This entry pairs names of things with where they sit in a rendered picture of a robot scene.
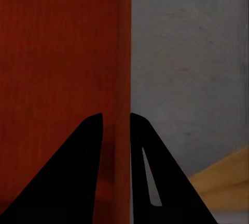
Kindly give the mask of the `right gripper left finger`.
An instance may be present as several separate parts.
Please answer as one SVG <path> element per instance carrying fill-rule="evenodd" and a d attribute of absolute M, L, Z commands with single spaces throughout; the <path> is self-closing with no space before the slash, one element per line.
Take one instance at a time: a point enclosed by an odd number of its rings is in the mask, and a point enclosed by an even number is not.
<path fill-rule="evenodd" d="M 103 115 L 86 118 L 0 216 L 0 224 L 92 224 Z"/>

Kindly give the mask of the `storage box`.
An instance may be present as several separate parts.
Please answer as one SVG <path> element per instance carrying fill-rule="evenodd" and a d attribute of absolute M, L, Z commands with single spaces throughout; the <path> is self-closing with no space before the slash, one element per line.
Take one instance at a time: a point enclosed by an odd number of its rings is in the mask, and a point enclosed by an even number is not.
<path fill-rule="evenodd" d="M 130 224 L 132 0 L 0 0 L 0 216 L 102 113 L 92 224 Z"/>

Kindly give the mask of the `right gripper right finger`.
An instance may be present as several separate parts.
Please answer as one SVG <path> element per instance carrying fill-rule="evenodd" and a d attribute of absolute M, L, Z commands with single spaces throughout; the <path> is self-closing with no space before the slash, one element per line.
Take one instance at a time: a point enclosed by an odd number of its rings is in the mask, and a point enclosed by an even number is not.
<path fill-rule="evenodd" d="M 130 114 L 134 224 L 217 224 L 149 121 Z M 144 167 L 149 164 L 162 206 L 153 206 Z"/>

